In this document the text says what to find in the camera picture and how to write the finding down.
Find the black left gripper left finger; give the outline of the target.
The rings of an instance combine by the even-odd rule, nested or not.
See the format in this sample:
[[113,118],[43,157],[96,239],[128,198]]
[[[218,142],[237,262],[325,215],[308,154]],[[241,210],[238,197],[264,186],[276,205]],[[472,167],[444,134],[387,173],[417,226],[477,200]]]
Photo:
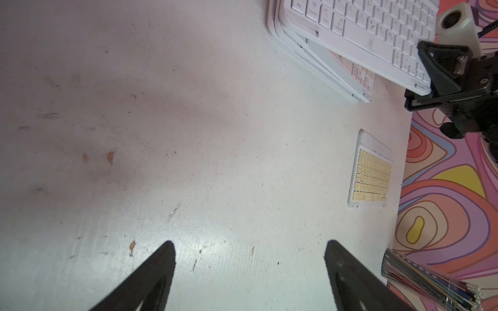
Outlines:
[[165,310],[175,267],[175,245],[166,241],[92,310]]

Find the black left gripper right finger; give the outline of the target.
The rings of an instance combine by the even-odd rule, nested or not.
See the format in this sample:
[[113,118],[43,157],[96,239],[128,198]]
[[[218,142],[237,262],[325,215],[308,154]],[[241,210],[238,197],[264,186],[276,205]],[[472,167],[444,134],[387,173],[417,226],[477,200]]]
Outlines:
[[412,310],[338,241],[328,241],[324,261],[337,310]]

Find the white key keyboard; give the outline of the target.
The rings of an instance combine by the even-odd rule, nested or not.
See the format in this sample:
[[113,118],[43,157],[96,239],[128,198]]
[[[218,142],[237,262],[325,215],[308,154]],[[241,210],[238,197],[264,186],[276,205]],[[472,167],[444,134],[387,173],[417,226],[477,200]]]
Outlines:
[[418,95],[431,79],[418,55],[433,42],[439,1],[290,0],[280,4],[283,25]]

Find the pink keyboard row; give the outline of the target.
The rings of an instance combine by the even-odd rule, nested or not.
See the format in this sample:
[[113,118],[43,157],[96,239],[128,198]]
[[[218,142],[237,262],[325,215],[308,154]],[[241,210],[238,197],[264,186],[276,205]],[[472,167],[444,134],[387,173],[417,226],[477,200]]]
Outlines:
[[289,55],[312,71],[350,102],[372,100],[375,74],[364,67],[288,31],[280,23],[280,2],[268,1],[267,31],[272,39]]

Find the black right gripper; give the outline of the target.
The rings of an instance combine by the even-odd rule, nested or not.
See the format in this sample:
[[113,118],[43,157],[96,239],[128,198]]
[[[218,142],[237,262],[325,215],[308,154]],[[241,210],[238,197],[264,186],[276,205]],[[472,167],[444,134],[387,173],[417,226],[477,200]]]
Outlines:
[[448,122],[439,126],[450,139],[479,133],[497,162],[497,53],[473,58],[464,45],[419,41],[418,55],[431,80],[431,92],[405,92],[408,111],[439,109]]

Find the yellow key keyboard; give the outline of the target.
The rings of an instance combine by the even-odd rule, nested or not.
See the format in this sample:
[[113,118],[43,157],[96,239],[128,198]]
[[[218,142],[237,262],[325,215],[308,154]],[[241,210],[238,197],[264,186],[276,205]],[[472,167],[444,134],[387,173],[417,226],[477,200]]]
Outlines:
[[391,149],[361,129],[357,136],[348,207],[386,207],[393,164]]

